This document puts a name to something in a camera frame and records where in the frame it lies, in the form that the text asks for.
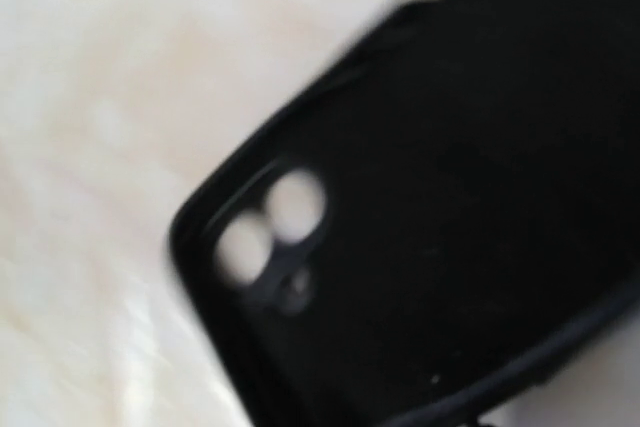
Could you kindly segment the black phone case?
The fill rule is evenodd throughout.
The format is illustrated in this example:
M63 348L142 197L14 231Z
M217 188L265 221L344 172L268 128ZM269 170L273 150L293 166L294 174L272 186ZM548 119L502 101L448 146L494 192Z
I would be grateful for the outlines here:
M639 300L639 0L414 0L170 230L256 426L474 426Z

